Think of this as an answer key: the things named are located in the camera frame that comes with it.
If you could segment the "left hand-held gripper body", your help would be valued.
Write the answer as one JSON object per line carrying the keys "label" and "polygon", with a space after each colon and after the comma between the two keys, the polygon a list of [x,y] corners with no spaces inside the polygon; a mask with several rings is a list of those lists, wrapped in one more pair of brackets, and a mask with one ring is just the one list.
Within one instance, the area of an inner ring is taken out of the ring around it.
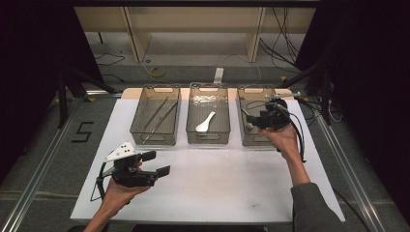
{"label": "left hand-held gripper body", "polygon": [[118,148],[111,151],[104,162],[113,162],[109,174],[115,183],[127,188],[151,187],[159,178],[156,171],[140,171],[137,165],[143,153],[137,153],[130,142],[124,142]]}

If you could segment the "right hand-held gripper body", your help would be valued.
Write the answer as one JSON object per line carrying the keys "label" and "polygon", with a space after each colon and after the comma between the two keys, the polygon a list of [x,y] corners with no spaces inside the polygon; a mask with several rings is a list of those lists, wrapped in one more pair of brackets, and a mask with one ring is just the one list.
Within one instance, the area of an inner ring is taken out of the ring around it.
{"label": "right hand-held gripper body", "polygon": [[292,123],[290,112],[284,99],[299,96],[300,94],[275,94],[268,96],[269,100],[265,103],[265,110],[262,110],[259,116],[254,119],[254,124],[260,129],[271,128],[275,131],[284,129]]}

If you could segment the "clear grey plastic bin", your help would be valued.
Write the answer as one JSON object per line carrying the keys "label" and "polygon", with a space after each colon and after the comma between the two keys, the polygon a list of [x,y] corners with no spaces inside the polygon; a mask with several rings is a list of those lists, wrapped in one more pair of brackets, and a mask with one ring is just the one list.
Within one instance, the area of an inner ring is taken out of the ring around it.
{"label": "clear grey plastic bin", "polygon": [[[169,97],[168,101],[161,108],[149,127],[144,132],[141,132],[166,97]],[[178,102],[178,105],[170,112],[146,143],[142,144],[143,139],[151,132],[160,118],[175,102]],[[181,93],[178,85],[145,85],[142,89],[130,128],[130,133],[135,144],[146,146],[174,146],[177,139],[180,103]]]}
{"label": "clear grey plastic bin", "polygon": [[[215,111],[206,132],[195,128]],[[186,132],[189,144],[227,144],[230,115],[227,85],[223,83],[193,82],[190,85]]]}
{"label": "clear grey plastic bin", "polygon": [[254,126],[253,130],[246,130],[245,123],[247,122],[247,116],[242,112],[240,107],[243,107],[250,115],[258,117],[259,113],[265,110],[265,103],[269,100],[268,96],[275,95],[276,93],[275,87],[272,85],[240,86],[237,89],[236,103],[242,144],[245,147],[269,146],[272,142],[267,136],[259,134],[259,128],[256,126]]}

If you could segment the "metal chopstick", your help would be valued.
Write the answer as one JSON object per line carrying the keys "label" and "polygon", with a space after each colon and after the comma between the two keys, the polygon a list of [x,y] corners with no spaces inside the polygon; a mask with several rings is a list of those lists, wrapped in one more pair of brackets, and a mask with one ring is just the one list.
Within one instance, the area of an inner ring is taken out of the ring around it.
{"label": "metal chopstick", "polygon": [[157,130],[157,128],[162,124],[170,112],[178,105],[178,101],[172,104],[172,106],[165,112],[165,114],[160,118],[159,122],[154,126],[151,132],[143,139],[142,144],[145,144],[146,141],[151,137],[152,134]]}
{"label": "metal chopstick", "polygon": [[153,113],[153,115],[150,117],[150,119],[148,120],[148,122],[145,124],[145,126],[143,127],[141,132],[144,132],[149,125],[151,124],[151,122],[155,119],[156,115],[160,112],[161,108],[165,105],[165,103],[168,101],[169,97],[166,97],[164,99],[164,101],[160,104],[160,106],[156,109],[156,111]]}

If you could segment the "person's left hand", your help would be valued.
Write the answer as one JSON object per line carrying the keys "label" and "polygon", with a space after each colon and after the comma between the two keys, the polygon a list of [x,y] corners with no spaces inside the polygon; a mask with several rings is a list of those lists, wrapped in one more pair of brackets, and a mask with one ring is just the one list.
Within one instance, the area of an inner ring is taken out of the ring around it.
{"label": "person's left hand", "polygon": [[115,216],[124,206],[129,204],[138,194],[147,191],[149,187],[127,188],[115,183],[111,178],[102,199],[100,211],[107,216]]}

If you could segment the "person's right hand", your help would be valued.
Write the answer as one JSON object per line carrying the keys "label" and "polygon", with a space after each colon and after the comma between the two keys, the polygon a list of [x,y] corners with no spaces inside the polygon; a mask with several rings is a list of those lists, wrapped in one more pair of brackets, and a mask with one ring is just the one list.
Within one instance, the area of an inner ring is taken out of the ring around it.
{"label": "person's right hand", "polygon": [[267,136],[287,161],[301,161],[297,133],[291,125],[287,125],[281,130],[267,128],[260,129],[258,132],[261,135]]}

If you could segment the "black metal stand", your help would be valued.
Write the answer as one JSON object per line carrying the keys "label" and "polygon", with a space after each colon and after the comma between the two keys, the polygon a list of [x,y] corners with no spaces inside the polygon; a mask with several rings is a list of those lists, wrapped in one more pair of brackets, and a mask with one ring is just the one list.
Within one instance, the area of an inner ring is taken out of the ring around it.
{"label": "black metal stand", "polygon": [[320,113],[322,118],[329,126],[331,124],[330,120],[330,73],[328,71],[327,62],[320,58],[314,65],[305,71],[297,74],[290,80],[287,80],[279,85],[279,89],[288,88],[305,78],[309,78],[307,84],[307,92],[317,92],[321,93],[321,110]]}
{"label": "black metal stand", "polygon": [[57,77],[58,87],[58,100],[59,100],[59,126],[61,129],[69,117],[67,91],[70,91],[75,98],[83,98],[86,96],[86,90],[82,83],[89,82],[92,85],[106,91],[109,94],[116,94],[117,91],[108,85],[106,85],[102,79],[96,79],[92,75],[83,72],[77,68],[66,66],[64,67]]}

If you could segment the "black curtain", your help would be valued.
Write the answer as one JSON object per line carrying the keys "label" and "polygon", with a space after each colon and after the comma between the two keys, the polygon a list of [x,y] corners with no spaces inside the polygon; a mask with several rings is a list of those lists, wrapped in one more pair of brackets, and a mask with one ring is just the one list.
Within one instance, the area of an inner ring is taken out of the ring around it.
{"label": "black curtain", "polygon": [[297,60],[333,43],[335,97],[365,156],[410,224],[410,0],[318,0]]}
{"label": "black curtain", "polygon": [[0,184],[33,137],[60,79],[103,82],[73,6],[0,0]]}

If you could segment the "beige wooden shelf unit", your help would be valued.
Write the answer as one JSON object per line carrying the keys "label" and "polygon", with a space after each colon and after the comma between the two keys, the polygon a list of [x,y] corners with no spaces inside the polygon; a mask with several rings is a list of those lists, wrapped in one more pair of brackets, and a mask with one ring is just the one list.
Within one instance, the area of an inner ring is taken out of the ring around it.
{"label": "beige wooden shelf unit", "polygon": [[143,60],[154,33],[243,33],[248,59],[256,60],[263,33],[304,34],[314,8],[290,7],[76,7],[85,32],[125,32],[137,62]]}

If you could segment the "aluminium floor rail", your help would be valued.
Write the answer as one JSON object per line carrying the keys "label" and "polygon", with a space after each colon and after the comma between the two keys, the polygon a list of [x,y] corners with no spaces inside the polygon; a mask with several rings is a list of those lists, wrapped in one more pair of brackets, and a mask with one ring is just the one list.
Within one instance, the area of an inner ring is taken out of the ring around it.
{"label": "aluminium floor rail", "polygon": [[48,147],[44,152],[42,159],[36,165],[35,171],[30,175],[28,184],[19,194],[14,207],[9,213],[4,224],[0,227],[0,232],[16,232],[18,230],[18,227],[22,223],[31,203],[33,202],[50,165],[61,147],[61,144],[72,123],[74,114],[81,104],[82,99],[73,100],[66,121],[57,129],[56,133],[53,134],[53,137],[48,143]]}
{"label": "aluminium floor rail", "polygon": [[321,115],[317,117],[317,122],[324,133],[334,156],[336,157],[337,163],[353,196],[355,197],[358,207],[363,214],[368,230],[370,232],[386,232],[385,226],[378,216],[376,208],[373,206],[364,189],[364,186],[360,182],[357,174],[345,155],[333,129],[326,123]]}

